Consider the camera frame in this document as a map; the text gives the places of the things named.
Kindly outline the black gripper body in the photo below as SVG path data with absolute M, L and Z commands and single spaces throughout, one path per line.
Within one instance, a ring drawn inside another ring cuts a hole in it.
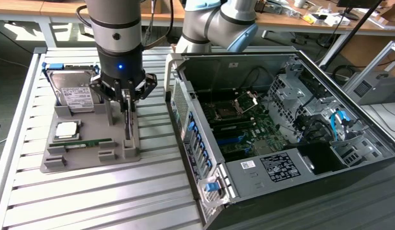
M 141 52 L 141 46 L 124 52 L 112 52 L 97 47 L 101 79 L 110 87 L 114 88 L 114 81 L 118 81 L 121 89 L 134 92 L 136 86 L 145 78 Z

